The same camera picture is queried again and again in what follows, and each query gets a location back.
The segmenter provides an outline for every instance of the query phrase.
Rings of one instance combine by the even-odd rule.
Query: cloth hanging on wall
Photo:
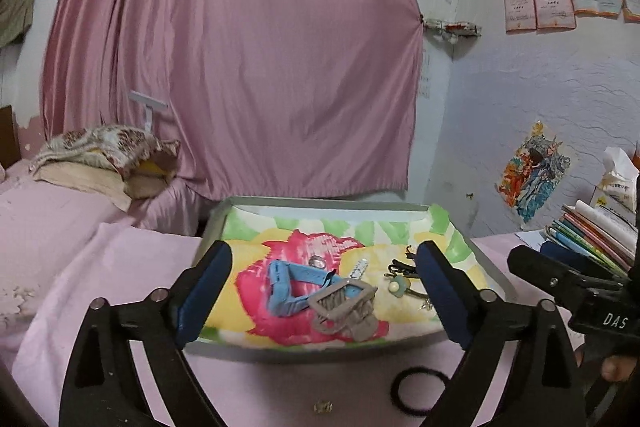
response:
[[[0,48],[17,42],[31,28],[35,0],[0,0]]]
[[[402,190],[421,53],[416,0],[59,0],[44,128],[142,126],[133,89],[204,197]]]

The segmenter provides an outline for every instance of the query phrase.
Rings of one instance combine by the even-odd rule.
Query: person's hand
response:
[[[638,359],[633,357],[609,357],[602,363],[602,378],[610,382],[626,382],[636,368]]]

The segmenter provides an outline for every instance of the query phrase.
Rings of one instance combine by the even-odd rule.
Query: metal ring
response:
[[[431,412],[431,409],[414,409],[413,407],[409,407],[407,404],[405,404],[400,398],[400,384],[402,384],[402,381],[406,377],[418,374],[436,377],[444,384],[445,387],[447,387],[449,384],[449,377],[441,371],[436,371],[435,369],[430,369],[429,367],[422,366],[409,367],[408,369],[405,369],[404,371],[398,373],[398,375],[394,378],[394,381],[391,384],[391,403],[397,409],[401,410],[405,414],[408,414],[409,416],[424,417]]]
[[[313,268],[324,270],[326,268],[326,261],[319,255],[312,255],[311,257],[309,257],[308,265],[312,266]]]

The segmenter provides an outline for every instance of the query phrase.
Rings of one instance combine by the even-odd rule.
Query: tray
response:
[[[234,212],[248,212],[264,217],[277,216],[279,219],[284,219],[285,221],[289,219],[303,219],[305,223],[308,223],[306,220],[318,219],[339,219],[350,223],[369,221],[414,223],[424,219],[425,216],[428,215],[429,207],[409,203],[370,203],[343,200],[257,198],[247,196],[228,198],[212,211],[202,241],[196,251],[194,263],[197,263],[197,261],[201,259],[214,241],[222,237],[227,217],[230,215],[234,217]],[[487,281],[490,282],[489,286],[494,288],[506,299],[513,300],[516,294],[513,286],[505,275],[498,270],[473,242],[466,237],[464,240],[488,277]],[[227,285],[233,283],[234,281],[230,280]],[[384,288],[379,288],[378,291],[384,291]],[[446,335],[437,320],[436,325],[438,326],[438,330],[419,336],[392,340],[379,339],[359,344],[339,343],[339,346],[334,346],[333,343],[325,343],[321,344],[322,347],[318,347],[319,344],[287,347],[274,345],[270,345],[269,347],[246,347],[236,344],[233,338],[231,338],[231,340],[229,339],[228,335],[224,338],[212,339],[210,335],[203,333],[197,341],[187,346],[187,350],[191,353],[207,357],[243,362],[305,363],[333,362],[345,359],[354,360],[441,341],[446,338]]]

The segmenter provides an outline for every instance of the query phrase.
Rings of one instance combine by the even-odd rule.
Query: pink flower pattern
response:
[[[312,255],[319,255],[326,262],[326,270],[337,270],[340,274],[340,258],[351,248],[362,248],[364,245],[352,237],[338,238],[330,233],[306,234],[294,230],[287,241],[265,241],[265,247],[270,252],[264,259],[241,271],[236,278],[238,295],[242,307],[255,323],[255,328],[249,333],[269,337],[282,346],[299,346],[300,344],[320,344],[335,339],[350,341],[337,335],[324,335],[314,330],[311,320],[314,312],[306,309],[291,317],[274,317],[267,309],[270,293],[268,267],[271,261],[279,259],[290,263],[308,264]],[[292,293],[295,296],[308,295],[318,290],[318,286],[311,283],[294,282]],[[384,337],[389,330],[387,322],[380,322],[374,339]]]

